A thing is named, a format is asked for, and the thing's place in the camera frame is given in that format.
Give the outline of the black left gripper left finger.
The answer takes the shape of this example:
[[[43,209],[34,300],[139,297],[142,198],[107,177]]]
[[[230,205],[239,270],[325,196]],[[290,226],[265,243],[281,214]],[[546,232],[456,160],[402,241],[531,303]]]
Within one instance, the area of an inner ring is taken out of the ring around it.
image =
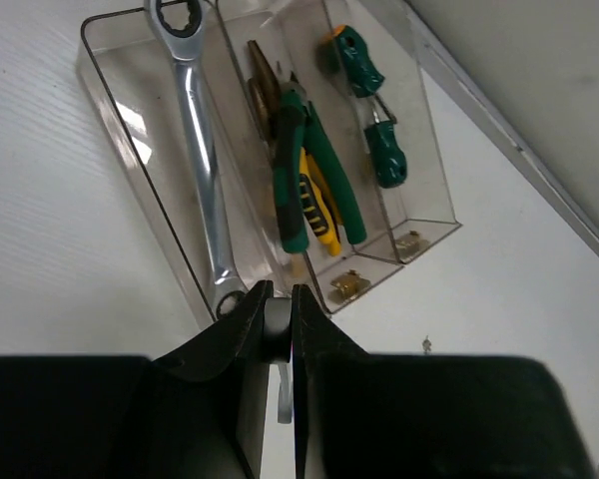
[[[256,478],[269,369],[258,282],[158,359],[0,355],[0,478]]]

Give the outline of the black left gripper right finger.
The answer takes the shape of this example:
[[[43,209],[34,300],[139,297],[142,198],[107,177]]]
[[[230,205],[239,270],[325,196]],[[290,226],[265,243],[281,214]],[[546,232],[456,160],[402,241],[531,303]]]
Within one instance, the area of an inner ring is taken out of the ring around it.
[[[299,478],[592,478],[558,381],[521,356],[361,348],[292,296]]]

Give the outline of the yellow black cutting pliers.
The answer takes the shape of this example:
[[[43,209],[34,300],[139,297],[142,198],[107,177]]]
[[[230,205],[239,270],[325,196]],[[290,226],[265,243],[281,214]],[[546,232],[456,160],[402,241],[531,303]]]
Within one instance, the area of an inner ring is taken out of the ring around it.
[[[330,256],[341,253],[341,244],[332,214],[323,199],[320,188],[309,170],[310,155],[301,149],[299,158],[299,192],[303,215],[317,240]]]

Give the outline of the green stubby Phillips screwdriver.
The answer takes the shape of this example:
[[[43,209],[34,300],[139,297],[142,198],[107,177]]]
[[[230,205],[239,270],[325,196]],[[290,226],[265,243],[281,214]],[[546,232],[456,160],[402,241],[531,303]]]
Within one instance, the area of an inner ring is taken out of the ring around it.
[[[396,116],[379,94],[369,99],[371,122],[364,128],[371,164],[378,185],[383,189],[401,186],[408,174],[404,151],[395,136]]]

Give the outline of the green handled pliers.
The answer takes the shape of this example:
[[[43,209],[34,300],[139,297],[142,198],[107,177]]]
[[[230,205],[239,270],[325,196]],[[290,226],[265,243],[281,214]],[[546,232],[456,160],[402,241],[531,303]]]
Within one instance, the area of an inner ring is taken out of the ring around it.
[[[367,239],[366,228],[353,187],[339,160],[313,102],[296,75],[281,84],[278,137],[273,156],[273,188],[277,224],[283,250],[304,253],[313,234],[300,202],[300,153],[310,155],[309,170],[339,230],[352,244]]]

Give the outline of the green stubby flathead screwdriver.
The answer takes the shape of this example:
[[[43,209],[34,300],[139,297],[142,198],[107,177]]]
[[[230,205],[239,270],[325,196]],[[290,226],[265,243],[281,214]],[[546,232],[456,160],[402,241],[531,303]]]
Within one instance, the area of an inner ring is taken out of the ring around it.
[[[316,58],[325,74],[344,72],[357,98],[374,96],[385,81],[370,58],[365,40],[348,24],[335,27],[318,43]]]

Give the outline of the large silver ratchet wrench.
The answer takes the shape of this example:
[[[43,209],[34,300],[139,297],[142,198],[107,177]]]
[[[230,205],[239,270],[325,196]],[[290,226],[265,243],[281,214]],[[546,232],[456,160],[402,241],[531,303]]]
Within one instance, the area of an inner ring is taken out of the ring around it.
[[[173,67],[210,263],[208,302],[215,318],[222,319],[233,312],[247,289],[234,258],[212,118],[205,100],[202,56],[206,12],[199,1],[188,1],[185,25],[177,28],[168,23],[161,1],[147,1],[144,8]]]

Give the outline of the small silver ratchet wrench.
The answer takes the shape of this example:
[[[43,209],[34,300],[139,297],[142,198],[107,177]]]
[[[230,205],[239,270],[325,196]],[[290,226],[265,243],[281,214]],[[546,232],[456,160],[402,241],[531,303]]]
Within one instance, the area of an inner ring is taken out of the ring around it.
[[[264,359],[278,367],[278,423],[291,424],[294,416],[292,353],[292,302],[289,298],[271,297],[264,309]]]

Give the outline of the yellow needle-nose pliers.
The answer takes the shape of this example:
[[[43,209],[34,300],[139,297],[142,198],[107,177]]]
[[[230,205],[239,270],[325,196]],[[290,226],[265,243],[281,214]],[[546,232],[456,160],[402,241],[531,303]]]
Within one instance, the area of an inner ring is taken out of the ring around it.
[[[269,149],[273,151],[278,137],[280,83],[256,40],[247,42],[247,51],[253,71],[253,75],[247,80],[247,86],[259,126]]]

